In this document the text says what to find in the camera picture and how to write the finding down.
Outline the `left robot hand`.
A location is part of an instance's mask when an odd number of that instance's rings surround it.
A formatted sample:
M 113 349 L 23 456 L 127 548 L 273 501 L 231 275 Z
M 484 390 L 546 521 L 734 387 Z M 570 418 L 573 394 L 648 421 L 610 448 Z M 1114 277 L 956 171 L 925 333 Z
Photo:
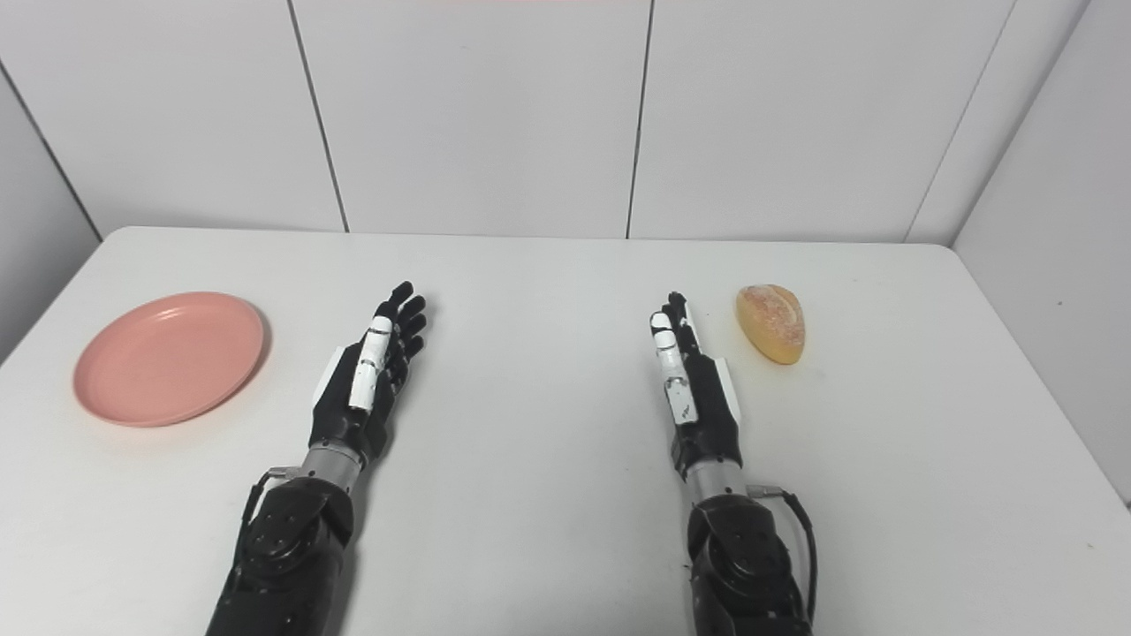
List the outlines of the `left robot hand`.
M 383 455 L 392 406 L 425 346 L 426 306 L 409 281 L 400 283 L 375 308 L 362 338 L 336 355 L 314 403 L 311 447 L 343 448 L 362 467 Z

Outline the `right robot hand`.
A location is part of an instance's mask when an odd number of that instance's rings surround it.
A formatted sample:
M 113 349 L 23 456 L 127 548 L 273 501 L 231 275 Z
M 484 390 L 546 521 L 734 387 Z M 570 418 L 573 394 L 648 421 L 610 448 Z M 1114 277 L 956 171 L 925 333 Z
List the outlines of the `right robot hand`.
M 703 353 L 687 296 L 668 293 L 649 329 L 675 430 L 671 455 L 677 475 L 689 479 L 703 462 L 743 466 L 729 371 L 723 359 Z

